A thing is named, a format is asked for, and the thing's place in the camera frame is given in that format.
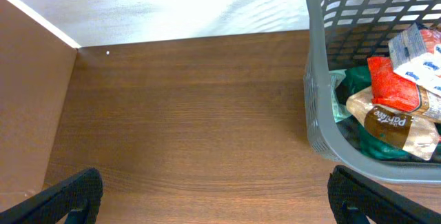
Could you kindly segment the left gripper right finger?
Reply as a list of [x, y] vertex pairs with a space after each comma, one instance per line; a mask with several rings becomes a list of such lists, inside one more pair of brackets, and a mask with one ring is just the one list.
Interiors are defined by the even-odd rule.
[[328, 183], [330, 208], [337, 223], [439, 223], [440, 214], [343, 165]]

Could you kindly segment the Kleenex tissue multipack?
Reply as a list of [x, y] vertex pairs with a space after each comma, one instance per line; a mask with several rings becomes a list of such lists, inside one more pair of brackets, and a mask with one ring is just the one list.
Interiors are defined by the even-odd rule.
[[393, 72], [440, 95], [440, 31], [413, 23], [388, 42]]

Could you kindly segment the orange long biscuit pack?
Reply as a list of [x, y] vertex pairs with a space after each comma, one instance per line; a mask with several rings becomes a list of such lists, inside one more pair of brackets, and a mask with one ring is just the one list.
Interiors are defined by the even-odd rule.
[[372, 103], [440, 123], [440, 96], [393, 72], [389, 57], [367, 59]]

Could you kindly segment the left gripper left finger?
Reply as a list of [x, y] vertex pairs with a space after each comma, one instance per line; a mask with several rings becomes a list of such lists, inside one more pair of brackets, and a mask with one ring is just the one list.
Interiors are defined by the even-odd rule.
[[102, 196], [101, 175], [89, 168], [3, 211], [1, 222], [94, 224]]

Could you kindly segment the green Nescafe coffee bag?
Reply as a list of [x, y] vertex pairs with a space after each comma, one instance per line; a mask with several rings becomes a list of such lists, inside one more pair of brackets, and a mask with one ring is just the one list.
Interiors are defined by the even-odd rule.
[[[334, 121], [347, 141], [359, 152], [381, 161], [425, 162], [404, 150], [395, 148], [370, 135], [346, 108], [347, 99], [359, 91], [371, 87], [371, 75], [367, 66], [329, 73], [333, 90], [331, 102]], [[428, 161], [440, 162], [440, 144]]]

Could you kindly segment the beige Pantree cookie bag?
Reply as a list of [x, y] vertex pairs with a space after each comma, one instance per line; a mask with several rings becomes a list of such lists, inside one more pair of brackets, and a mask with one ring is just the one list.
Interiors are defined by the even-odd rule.
[[346, 108], [373, 137], [422, 160], [431, 159], [440, 141], [435, 123], [372, 103], [371, 87], [350, 96]]

